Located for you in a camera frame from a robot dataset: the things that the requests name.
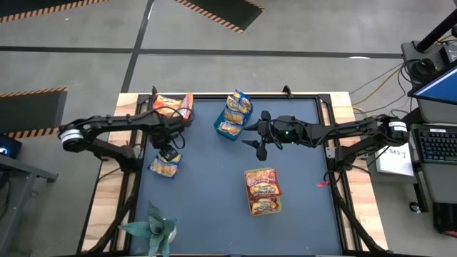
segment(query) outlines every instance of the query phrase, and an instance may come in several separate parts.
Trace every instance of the dark blue table surface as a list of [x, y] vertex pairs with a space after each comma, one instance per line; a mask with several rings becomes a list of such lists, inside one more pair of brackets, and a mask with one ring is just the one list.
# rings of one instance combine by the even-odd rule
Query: dark blue table surface
[[[268, 159], [258, 161], [254, 148], [242, 139], [259, 139], [243, 131], [237, 141], [217, 134], [213, 122], [224, 109], [222, 100], [195, 100], [195, 120], [183, 133], [186, 148], [175, 178], [148, 170], [157, 150], [148, 143], [141, 174], [136, 221], [147, 221], [148, 201], [165, 218], [177, 218], [171, 243], [175, 254], [338, 255], [341, 247], [329, 187], [318, 188], [326, 172], [322, 146], [306, 148], [268, 145]], [[272, 118], [294, 115], [318, 123], [313, 99], [253, 100], [249, 124], [268, 110]], [[244, 171], [277, 168], [283, 191], [282, 212], [249, 213]], [[131, 254], [146, 253], [148, 241], [134, 238]]]

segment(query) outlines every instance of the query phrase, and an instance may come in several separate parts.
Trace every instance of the laptop screen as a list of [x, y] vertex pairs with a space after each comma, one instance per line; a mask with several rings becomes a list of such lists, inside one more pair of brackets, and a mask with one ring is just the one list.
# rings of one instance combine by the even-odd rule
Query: laptop screen
[[422, 86], [412, 97], [457, 104], [457, 66]]

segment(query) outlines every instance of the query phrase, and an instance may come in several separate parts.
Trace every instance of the white paper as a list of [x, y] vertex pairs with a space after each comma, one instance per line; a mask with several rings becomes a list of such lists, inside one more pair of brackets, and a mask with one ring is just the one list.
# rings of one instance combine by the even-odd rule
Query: white paper
[[[378, 157], [386, 147], [377, 151], [375, 157]], [[408, 143], [399, 147], [389, 147], [389, 149], [376, 160], [376, 168], [379, 172], [414, 176]]]

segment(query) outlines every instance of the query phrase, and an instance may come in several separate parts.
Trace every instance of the concrete floor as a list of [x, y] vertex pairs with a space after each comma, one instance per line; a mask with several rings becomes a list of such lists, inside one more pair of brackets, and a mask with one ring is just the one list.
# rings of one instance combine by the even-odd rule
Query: concrete floor
[[[398, 54], [401, 42], [421, 39], [455, 8], [451, 0], [255, 2], [266, 11], [244, 34], [235, 34], [172, 0], [155, 0], [142, 48]], [[0, 46], [133, 48], [146, 3], [110, 0], [0, 24]], [[130, 57], [0, 51], [0, 93], [67, 86], [64, 122], [112, 114]], [[168, 92], [279, 91], [285, 84], [293, 91], [352, 91], [399, 63], [400, 59], [140, 55], [129, 92], [149, 92], [153, 85]], [[353, 102], [379, 83], [356, 92]], [[359, 107], [375, 109], [400, 95], [392, 79]], [[405, 102], [406, 98], [392, 108]], [[402, 109], [409, 110], [409, 104]], [[88, 153], [64, 152], [57, 138], [24, 139], [21, 160], [60, 177], [54, 185], [37, 183], [40, 195], [27, 205], [14, 248], [31, 249], [32, 256], [74, 253], [100, 162]], [[412, 186], [373, 184], [391, 250], [455, 256], [454, 238], [437, 234], [430, 215], [409, 211]], [[69, 196], [75, 200], [69, 202]]]

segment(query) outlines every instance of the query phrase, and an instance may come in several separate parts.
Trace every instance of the black keyboard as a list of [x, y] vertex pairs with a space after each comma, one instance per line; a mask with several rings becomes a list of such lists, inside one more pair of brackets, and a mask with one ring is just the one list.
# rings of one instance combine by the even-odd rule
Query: black keyboard
[[412, 125], [411, 130], [422, 162], [457, 164], [457, 127]]

